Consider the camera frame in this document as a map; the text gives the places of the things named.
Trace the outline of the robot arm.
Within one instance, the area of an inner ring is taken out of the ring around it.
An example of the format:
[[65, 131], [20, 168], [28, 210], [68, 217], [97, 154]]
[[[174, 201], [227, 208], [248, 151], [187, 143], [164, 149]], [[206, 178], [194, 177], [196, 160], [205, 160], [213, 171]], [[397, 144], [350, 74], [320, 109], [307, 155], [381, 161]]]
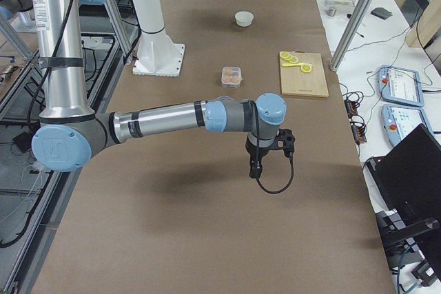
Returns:
[[32, 138], [32, 152], [47, 168], [69, 172], [83, 167], [104, 149], [130, 138], [204, 127], [211, 132], [245, 132], [250, 176], [257, 179], [261, 160], [283, 142], [286, 157], [293, 136], [281, 124], [287, 105], [277, 94], [257, 100], [217, 98], [137, 112], [96, 113], [87, 102], [79, 23], [80, 0], [32, 0], [44, 72], [45, 109]]

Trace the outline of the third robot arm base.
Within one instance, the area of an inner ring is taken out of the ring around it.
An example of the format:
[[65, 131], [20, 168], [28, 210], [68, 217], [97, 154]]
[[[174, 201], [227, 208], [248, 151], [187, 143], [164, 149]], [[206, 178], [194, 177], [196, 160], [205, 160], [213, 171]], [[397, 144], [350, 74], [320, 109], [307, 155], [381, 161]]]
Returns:
[[37, 32], [32, 0], [1, 0], [1, 15], [17, 32]]

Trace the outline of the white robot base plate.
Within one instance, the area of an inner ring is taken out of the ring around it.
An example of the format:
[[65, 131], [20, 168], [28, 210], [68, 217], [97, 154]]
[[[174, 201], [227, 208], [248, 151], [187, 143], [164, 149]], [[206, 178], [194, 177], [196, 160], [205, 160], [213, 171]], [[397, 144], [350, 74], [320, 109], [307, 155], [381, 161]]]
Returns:
[[138, 76], [178, 77], [181, 73], [184, 54], [184, 44], [172, 43], [164, 50], [158, 50], [154, 42], [145, 43], [144, 45], [140, 43], [133, 74]]

